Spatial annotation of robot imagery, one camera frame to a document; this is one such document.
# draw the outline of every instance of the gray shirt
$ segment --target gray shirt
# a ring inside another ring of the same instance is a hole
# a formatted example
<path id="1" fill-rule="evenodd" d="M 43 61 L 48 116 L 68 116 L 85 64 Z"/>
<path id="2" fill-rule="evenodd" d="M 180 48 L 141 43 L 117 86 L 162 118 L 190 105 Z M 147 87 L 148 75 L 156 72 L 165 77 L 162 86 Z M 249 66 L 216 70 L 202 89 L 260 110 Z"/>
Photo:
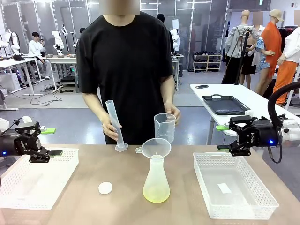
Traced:
<path id="1" fill-rule="evenodd" d="M 237 27 L 233 27 L 229 32 L 225 45 L 225 54 L 229 57 L 241 57 L 241 52 L 244 46 L 247 31 L 247 29 L 245 29 L 245 26 L 248 25 L 241 24 Z M 250 28 L 250 32 L 252 34 L 252 37 L 255 40 L 258 40 L 259 34 L 254 27 Z"/>

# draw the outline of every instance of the shoe rack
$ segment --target shoe rack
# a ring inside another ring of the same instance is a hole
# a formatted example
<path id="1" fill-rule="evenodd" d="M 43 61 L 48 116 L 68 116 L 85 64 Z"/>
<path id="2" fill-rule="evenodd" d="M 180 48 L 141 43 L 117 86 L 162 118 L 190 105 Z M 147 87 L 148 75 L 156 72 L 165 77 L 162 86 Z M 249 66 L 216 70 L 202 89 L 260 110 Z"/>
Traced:
<path id="1" fill-rule="evenodd" d="M 221 68 L 221 62 L 222 62 L 222 55 L 221 54 L 214 54 L 214 55 L 194 55 L 194 73 L 195 72 L 213 72 L 214 70 L 216 72 L 220 71 Z M 218 67 L 210 68 L 210 65 L 217 64 Z"/>

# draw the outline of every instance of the black hair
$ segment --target black hair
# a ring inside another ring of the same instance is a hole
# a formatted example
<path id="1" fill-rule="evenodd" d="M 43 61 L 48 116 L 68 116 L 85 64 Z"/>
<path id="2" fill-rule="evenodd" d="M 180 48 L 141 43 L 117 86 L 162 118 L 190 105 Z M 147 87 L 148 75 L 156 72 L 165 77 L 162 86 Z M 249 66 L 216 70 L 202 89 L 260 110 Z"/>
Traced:
<path id="1" fill-rule="evenodd" d="M 79 32 L 82 33 L 84 30 L 85 30 L 85 28 L 84 28 L 84 27 L 81 27 L 81 28 L 79 29 Z"/>
<path id="2" fill-rule="evenodd" d="M 164 14 L 161 14 L 161 13 L 160 13 L 160 14 L 158 14 L 158 15 L 156 16 L 156 18 L 159 19 L 159 20 L 160 20 L 161 22 L 163 22 L 163 23 L 165 22 L 165 16 L 164 16 Z"/>
<path id="3" fill-rule="evenodd" d="M 36 38 L 39 38 L 39 34 L 37 32 L 33 32 L 32 33 L 32 36 L 36 37 Z"/>

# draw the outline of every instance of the black t-shirt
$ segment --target black t-shirt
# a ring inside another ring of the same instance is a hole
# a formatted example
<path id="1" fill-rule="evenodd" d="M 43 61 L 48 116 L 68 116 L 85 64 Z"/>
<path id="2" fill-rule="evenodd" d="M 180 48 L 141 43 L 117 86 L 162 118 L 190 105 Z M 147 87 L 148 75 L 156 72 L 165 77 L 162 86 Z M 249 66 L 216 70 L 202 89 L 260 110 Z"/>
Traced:
<path id="1" fill-rule="evenodd" d="M 165 113 L 161 78 L 173 73 L 169 31 L 155 17 L 141 12 L 123 27 L 103 16 L 82 34 L 77 46 L 80 91 L 96 93 L 102 105 L 113 100 L 125 143 L 154 138 L 154 116 Z M 115 141 L 105 136 L 107 144 Z"/>

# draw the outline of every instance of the man's right hand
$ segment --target man's right hand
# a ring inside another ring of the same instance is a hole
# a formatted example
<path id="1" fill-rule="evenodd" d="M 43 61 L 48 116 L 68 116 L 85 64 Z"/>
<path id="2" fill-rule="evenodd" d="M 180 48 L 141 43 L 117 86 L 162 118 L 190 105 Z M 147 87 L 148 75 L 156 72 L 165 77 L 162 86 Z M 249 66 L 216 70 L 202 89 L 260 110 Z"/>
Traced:
<path id="1" fill-rule="evenodd" d="M 275 55 L 275 52 L 272 51 L 272 50 L 268 50 L 268 51 L 265 51 L 264 54 L 265 54 L 265 55 L 274 56 L 274 55 Z"/>
<path id="2" fill-rule="evenodd" d="M 110 138 L 114 139 L 115 141 L 117 141 L 119 135 L 116 133 L 117 129 L 112 126 L 112 122 L 109 118 L 109 115 L 106 113 L 104 116 L 101 117 L 100 120 L 102 122 L 103 132 L 108 137 L 110 137 Z"/>

